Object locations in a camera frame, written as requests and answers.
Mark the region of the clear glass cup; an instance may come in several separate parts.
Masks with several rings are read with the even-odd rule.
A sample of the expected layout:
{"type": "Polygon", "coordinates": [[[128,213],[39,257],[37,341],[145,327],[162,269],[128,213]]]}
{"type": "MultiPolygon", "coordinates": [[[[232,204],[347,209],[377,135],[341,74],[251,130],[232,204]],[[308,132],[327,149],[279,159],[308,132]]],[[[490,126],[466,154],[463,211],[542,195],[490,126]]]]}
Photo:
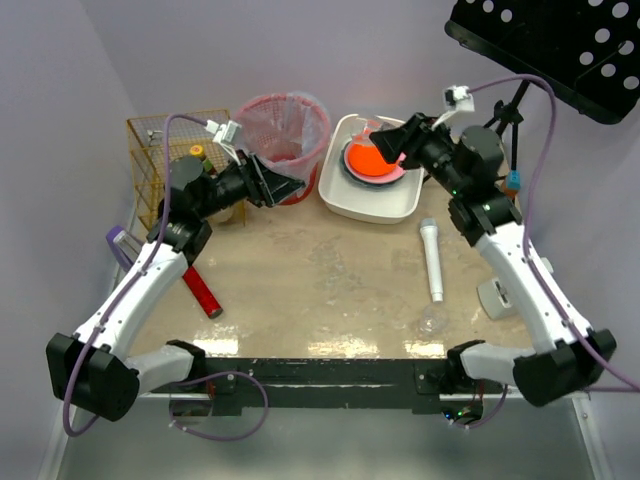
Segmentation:
{"type": "Polygon", "coordinates": [[[351,141],[355,144],[371,145],[372,133],[394,129],[395,125],[382,117],[357,117],[356,126],[351,133],[351,141]]]}

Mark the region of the pink plate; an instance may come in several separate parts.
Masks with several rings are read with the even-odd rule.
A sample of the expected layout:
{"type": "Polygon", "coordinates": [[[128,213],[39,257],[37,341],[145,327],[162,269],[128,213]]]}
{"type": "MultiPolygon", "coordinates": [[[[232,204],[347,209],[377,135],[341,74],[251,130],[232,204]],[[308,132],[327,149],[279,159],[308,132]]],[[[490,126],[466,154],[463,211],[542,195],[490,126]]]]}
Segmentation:
{"type": "Polygon", "coordinates": [[[347,172],[354,178],[372,185],[392,183],[405,175],[399,162],[387,163],[372,144],[348,143],[344,151],[344,163],[347,172]]]}

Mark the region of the orange plate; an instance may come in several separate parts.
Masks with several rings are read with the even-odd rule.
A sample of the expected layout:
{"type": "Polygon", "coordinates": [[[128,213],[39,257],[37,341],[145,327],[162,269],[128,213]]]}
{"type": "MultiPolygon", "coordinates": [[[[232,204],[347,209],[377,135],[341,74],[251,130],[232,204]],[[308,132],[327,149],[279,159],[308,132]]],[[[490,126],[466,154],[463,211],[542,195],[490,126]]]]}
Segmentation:
{"type": "Polygon", "coordinates": [[[371,178],[388,175],[396,167],[393,163],[387,163],[373,144],[362,145],[352,141],[346,153],[346,162],[352,173],[371,178]]]}

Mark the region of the green yellow-capped sauce bottle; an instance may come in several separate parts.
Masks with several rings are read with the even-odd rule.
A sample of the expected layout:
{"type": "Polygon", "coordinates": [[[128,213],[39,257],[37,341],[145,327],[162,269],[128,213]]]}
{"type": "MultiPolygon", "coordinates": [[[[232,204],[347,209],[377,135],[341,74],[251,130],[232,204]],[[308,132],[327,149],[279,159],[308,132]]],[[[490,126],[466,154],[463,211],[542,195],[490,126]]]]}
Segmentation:
{"type": "Polygon", "coordinates": [[[189,154],[198,158],[201,163],[202,166],[204,168],[204,171],[209,174],[209,175],[215,175],[216,174],[216,169],[212,163],[212,161],[209,159],[209,157],[207,156],[205,149],[202,145],[200,144],[195,144],[192,145],[189,149],[189,154]]]}

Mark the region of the teal ornate plate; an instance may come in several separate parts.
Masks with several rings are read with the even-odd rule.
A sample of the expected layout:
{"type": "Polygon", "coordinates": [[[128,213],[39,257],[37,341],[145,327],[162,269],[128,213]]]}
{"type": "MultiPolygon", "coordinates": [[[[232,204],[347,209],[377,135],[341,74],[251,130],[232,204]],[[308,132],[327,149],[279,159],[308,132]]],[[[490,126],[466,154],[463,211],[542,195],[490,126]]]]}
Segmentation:
{"type": "Polygon", "coordinates": [[[347,150],[350,148],[351,146],[351,142],[346,143],[346,145],[343,147],[341,154],[340,154],[340,160],[339,160],[339,165],[340,168],[343,172],[343,174],[346,176],[346,178],[348,178],[352,183],[354,183],[355,185],[359,185],[363,188],[369,188],[369,189],[385,189],[390,187],[391,185],[394,185],[395,183],[398,182],[398,179],[396,180],[392,180],[389,182],[384,182],[384,183],[371,183],[371,182],[367,182],[365,180],[362,180],[360,178],[357,178],[348,168],[347,162],[346,162],[346,153],[347,150]]]}

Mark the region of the clear glass bowl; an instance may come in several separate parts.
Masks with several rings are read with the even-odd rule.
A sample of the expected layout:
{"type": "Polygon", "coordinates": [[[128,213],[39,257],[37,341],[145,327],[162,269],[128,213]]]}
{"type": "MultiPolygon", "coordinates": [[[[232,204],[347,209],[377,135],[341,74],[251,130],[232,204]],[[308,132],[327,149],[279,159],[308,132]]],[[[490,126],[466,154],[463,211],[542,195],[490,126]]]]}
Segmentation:
{"type": "Polygon", "coordinates": [[[446,329],[449,316],[446,310],[438,305],[428,305],[418,321],[418,329],[425,335],[434,335],[446,329]]]}

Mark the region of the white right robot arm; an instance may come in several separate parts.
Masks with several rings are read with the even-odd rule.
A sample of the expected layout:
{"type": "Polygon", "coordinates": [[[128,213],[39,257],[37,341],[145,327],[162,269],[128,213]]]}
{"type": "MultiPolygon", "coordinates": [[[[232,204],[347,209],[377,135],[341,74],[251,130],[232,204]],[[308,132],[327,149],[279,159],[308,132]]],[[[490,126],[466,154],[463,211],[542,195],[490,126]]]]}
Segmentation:
{"type": "Polygon", "coordinates": [[[386,162],[423,168],[450,193],[452,223],[492,267],[531,337],[529,350],[482,340],[449,349],[442,390],[453,393],[489,380],[517,387],[530,404],[542,407],[596,382],[603,368],[593,356],[610,359],[616,341],[572,307],[528,239],[519,210],[497,186],[504,161],[500,135],[473,125],[452,139],[442,118],[416,113],[369,138],[386,162]]]}

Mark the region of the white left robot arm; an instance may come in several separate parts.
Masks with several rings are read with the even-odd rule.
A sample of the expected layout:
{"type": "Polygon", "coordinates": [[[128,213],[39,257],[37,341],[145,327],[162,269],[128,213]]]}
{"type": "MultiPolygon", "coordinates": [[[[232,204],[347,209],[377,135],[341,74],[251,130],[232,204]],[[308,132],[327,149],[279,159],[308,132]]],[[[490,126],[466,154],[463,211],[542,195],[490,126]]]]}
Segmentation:
{"type": "Polygon", "coordinates": [[[186,342],[171,341],[139,357],[129,352],[156,303],[206,246],[212,235],[208,217],[243,201],[274,207],[306,186],[237,148],[238,123],[199,124],[224,152],[227,166],[210,176],[193,155],[166,157],[159,217],[133,266],[94,315],[71,335],[55,334],[46,346],[52,389],[63,403],[63,429],[71,437],[84,432],[72,425],[73,407],[117,421],[141,394],[202,370],[203,351],[186,342]]]}

